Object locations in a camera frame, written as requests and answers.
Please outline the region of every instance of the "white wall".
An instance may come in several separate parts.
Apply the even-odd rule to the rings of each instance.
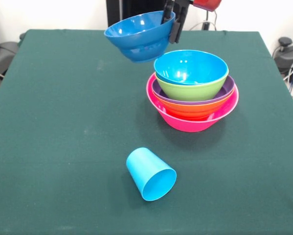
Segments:
[[[0,0],[0,42],[35,29],[106,29],[105,0]]]
[[[270,52],[277,39],[293,39],[293,0],[223,0],[217,9],[218,30],[259,31]],[[205,19],[190,6],[184,30]],[[30,28],[105,29],[105,0],[0,0],[0,42],[18,41]]]

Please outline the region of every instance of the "bowl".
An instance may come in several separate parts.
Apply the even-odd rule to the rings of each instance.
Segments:
[[[226,96],[224,99],[221,99],[216,102],[207,103],[207,104],[195,104],[195,105],[184,105],[168,102],[158,97],[158,100],[163,104],[166,109],[166,112],[170,115],[173,115],[176,118],[181,118],[184,120],[202,120],[210,114],[216,112],[220,109],[223,104],[230,98],[233,94],[233,91]]]
[[[205,120],[201,120],[201,121],[183,120],[181,118],[177,118],[167,114],[164,106],[160,103],[157,96],[153,94],[152,82],[155,79],[156,78],[154,76],[151,76],[147,82],[147,85],[146,85],[147,96],[151,104],[157,109],[157,111],[162,116],[162,118],[166,121],[166,123],[179,131],[184,131],[184,132],[203,131],[209,128],[210,126],[212,126],[213,124],[215,124],[216,122],[218,122],[220,119],[230,114],[234,110],[236,105],[238,104],[239,91],[237,86],[234,85],[234,91],[231,97],[225,102],[225,104],[218,111],[206,117]]]
[[[165,52],[175,20],[171,12],[171,18],[160,24],[162,14],[155,11],[127,18],[108,27],[104,35],[131,61],[154,60]]]
[[[165,92],[161,89],[159,83],[157,80],[155,80],[152,84],[152,88],[153,88],[153,92],[154,94],[159,98],[159,99],[163,99],[166,100],[168,102],[171,103],[175,103],[175,104],[185,104],[185,105],[194,105],[194,104],[208,104],[208,103],[213,103],[219,100],[224,99],[225,97],[227,97],[234,88],[234,80],[233,78],[229,75],[226,80],[225,83],[223,84],[223,86],[221,87],[220,91],[218,91],[218,93],[216,94],[216,96],[213,99],[210,100],[205,100],[205,101],[180,101],[180,100],[174,100],[174,99],[170,99],[168,98],[168,96],[165,94]]]
[[[176,85],[200,85],[225,79],[229,74],[220,57],[199,50],[176,50],[156,59],[158,78]]]
[[[170,99],[191,102],[213,99],[225,83],[225,79],[222,79],[203,85],[185,86],[164,82],[157,76],[156,79],[162,90]]]

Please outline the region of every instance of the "plastic cup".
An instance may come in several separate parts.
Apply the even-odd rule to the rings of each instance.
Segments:
[[[127,168],[145,201],[163,197],[173,187],[177,173],[148,148],[138,148],[127,158]]]

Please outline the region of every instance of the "purple bowl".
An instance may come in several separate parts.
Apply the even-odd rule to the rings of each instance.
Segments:
[[[213,103],[213,102],[222,100],[226,98],[232,92],[233,88],[234,88],[234,80],[229,75],[226,78],[223,87],[221,87],[220,91],[218,91],[218,93],[215,95],[213,99],[204,100],[204,101],[180,101],[180,100],[170,99],[161,89],[157,80],[153,82],[153,91],[156,96],[168,102],[175,103],[175,104],[183,104],[183,105],[208,104],[208,103]]]

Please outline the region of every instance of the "green bowl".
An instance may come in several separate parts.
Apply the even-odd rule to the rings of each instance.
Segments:
[[[225,83],[226,76],[214,82],[203,83],[199,85],[177,85],[160,80],[156,74],[156,79],[166,93],[166,95],[175,100],[181,101],[203,101],[215,97],[218,91]]]

